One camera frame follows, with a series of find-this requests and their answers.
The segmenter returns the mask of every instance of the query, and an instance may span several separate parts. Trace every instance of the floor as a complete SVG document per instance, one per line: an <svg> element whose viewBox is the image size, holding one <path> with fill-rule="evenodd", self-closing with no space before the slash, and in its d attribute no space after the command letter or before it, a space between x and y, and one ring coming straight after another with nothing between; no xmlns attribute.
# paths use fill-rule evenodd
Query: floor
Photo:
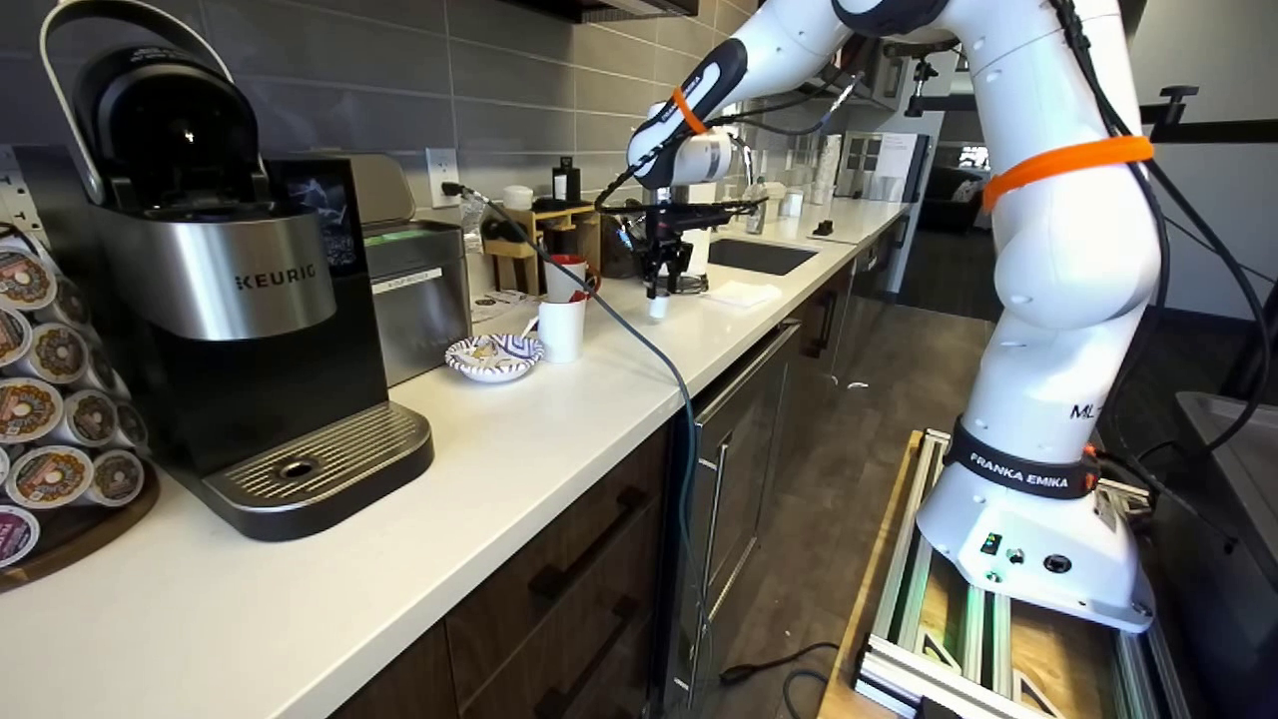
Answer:
<svg viewBox="0 0 1278 719"><path fill-rule="evenodd" d="M782 490L747 576L750 623L735 634L735 662L768 662L811 643L838 643L852 610L868 545L886 505L912 429L951 429L961 410L979 352L999 316L987 283L992 236L924 233L908 289L878 305L871 344L855 365L852 389L830 389L823 372L800 366L803 406L787 430ZM1128 372L1119 374L1103 440L1124 457L1160 458L1176 474L1182 442L1176 390L1216 390L1248 328L1201 316L1150 312ZM819 649L787 666L722 690L722 719L811 714L835 653Z"/></svg>

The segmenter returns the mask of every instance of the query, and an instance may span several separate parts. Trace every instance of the robotic arm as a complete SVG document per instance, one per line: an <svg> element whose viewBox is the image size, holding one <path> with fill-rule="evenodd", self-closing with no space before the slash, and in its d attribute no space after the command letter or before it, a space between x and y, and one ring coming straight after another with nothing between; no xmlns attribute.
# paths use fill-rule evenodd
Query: robotic arm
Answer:
<svg viewBox="0 0 1278 719"><path fill-rule="evenodd" d="M1156 619L1085 442L1160 275L1119 0L768 0L627 147L643 189L722 173L709 116L803 83L852 31L940 28L972 59L1001 321L918 530L976 589L1119 631ZM679 229L649 269L679 273Z"/></svg>

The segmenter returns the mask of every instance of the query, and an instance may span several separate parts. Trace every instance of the gray tile wall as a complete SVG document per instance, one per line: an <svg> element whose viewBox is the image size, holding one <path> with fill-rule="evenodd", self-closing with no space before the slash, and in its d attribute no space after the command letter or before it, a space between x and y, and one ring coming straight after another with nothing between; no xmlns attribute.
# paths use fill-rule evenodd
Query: gray tile wall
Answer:
<svg viewBox="0 0 1278 719"><path fill-rule="evenodd" d="M211 39L247 92L272 157L456 147L465 181L546 185L575 157L583 185L618 173L627 133L754 0L701 15L566 24L509 0L156 0ZM0 143L63 143L36 59L54 0L7 0L0 24ZM56 31L72 83L100 22Z"/></svg>

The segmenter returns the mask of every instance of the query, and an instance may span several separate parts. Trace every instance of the coffee maker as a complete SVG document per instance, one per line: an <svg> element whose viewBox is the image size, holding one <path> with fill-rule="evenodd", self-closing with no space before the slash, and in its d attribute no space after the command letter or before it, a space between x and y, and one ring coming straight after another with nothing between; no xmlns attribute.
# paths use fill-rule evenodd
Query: coffee maker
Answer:
<svg viewBox="0 0 1278 719"><path fill-rule="evenodd" d="M163 46L103 51L72 106L54 63L72 22ZM422 474L433 429L386 398L348 160L268 165L225 59L153 3L56 3L42 59L88 191L54 255L91 300L156 464L253 541L324 530Z"/></svg>

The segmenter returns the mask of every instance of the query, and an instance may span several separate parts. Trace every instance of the white countertop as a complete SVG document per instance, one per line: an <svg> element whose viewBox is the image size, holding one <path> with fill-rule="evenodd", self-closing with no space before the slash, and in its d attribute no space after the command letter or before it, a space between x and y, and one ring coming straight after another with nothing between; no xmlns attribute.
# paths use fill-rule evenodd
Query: white countertop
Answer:
<svg viewBox="0 0 1278 719"><path fill-rule="evenodd" d="M754 312L674 296L655 325L641 283L607 280L603 296L701 390L896 217L900 205L827 205L768 224L754 240L819 255L790 275L710 264L710 289L780 289ZM113 548L0 597L0 714L326 714L679 410L671 372L601 308L571 365L505 389L429 372L393 398L433 418L436 464L338 528L253 545L163 480Z"/></svg>

